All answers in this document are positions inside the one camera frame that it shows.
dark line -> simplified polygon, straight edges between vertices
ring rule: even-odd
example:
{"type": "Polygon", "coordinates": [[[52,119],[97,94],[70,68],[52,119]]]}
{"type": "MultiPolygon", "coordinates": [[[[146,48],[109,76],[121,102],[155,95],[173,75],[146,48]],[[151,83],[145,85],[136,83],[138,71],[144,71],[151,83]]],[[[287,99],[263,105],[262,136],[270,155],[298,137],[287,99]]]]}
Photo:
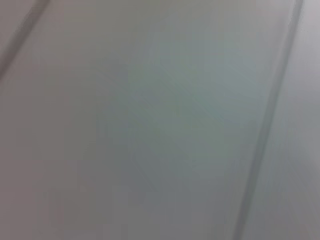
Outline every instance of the dark line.
{"type": "Polygon", "coordinates": [[[246,182],[245,191],[241,201],[239,213],[235,223],[232,240],[241,240],[244,235],[251,204],[252,204],[256,186],[257,186],[260,168],[261,168],[263,157],[265,154],[267,141],[270,135],[270,129],[273,122],[275,109],[277,106],[279,92],[280,92],[282,83],[284,81],[284,76],[286,73],[289,57],[290,57],[292,46],[294,43],[295,34],[298,29],[298,23],[301,15],[302,6],[303,6],[303,0],[297,0],[295,2],[292,18],[288,26],[288,33],[287,33],[285,42],[283,44],[283,50],[282,50],[283,52],[282,54],[280,54],[279,62],[275,67],[275,71],[273,74],[274,82],[272,84],[270,94],[268,97],[262,126],[258,135],[256,147],[254,150],[253,160],[250,167],[248,179],[246,182]]]}
{"type": "Polygon", "coordinates": [[[0,55],[0,81],[6,74],[11,63],[15,59],[15,56],[19,52],[24,41],[29,36],[32,28],[35,26],[36,22],[40,18],[49,1],[50,0],[37,0],[33,4],[31,9],[21,22],[20,26],[15,31],[8,46],[5,47],[3,53],[0,55]]]}

